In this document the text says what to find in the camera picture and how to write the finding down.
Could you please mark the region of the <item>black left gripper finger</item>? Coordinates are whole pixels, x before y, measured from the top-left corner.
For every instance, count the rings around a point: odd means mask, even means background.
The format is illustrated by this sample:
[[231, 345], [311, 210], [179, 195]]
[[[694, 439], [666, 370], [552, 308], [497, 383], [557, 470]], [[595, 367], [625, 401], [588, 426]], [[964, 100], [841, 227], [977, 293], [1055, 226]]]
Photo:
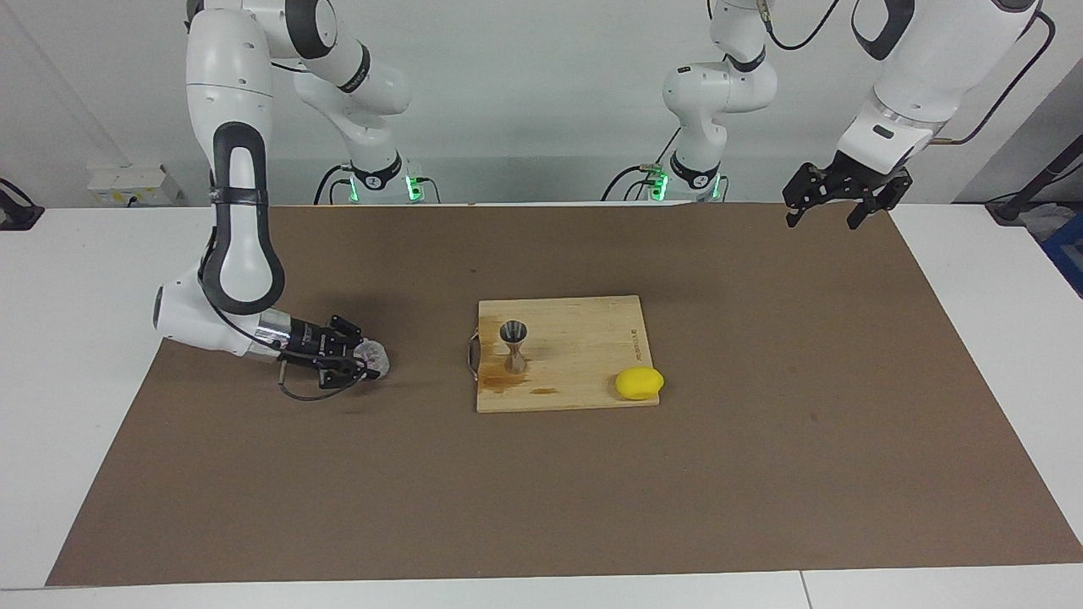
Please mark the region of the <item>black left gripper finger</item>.
[[859, 200], [854, 210], [847, 216], [850, 230], [860, 226], [870, 215], [880, 211], [892, 211], [893, 207], [904, 197], [904, 179], [891, 178], [879, 190], [862, 186], [858, 190]]
[[785, 220], [795, 228], [812, 207], [822, 205], [827, 196], [823, 171], [815, 165], [801, 165], [783, 187], [783, 200], [788, 208]]

